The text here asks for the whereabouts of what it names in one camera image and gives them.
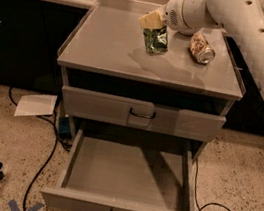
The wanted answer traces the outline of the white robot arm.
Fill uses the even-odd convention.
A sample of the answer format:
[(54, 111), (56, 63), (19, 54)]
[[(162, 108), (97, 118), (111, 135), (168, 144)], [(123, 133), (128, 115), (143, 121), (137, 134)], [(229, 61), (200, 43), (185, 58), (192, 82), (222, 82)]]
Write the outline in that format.
[(264, 13), (260, 0), (169, 0), (139, 18), (144, 29), (223, 28), (232, 36), (264, 100)]

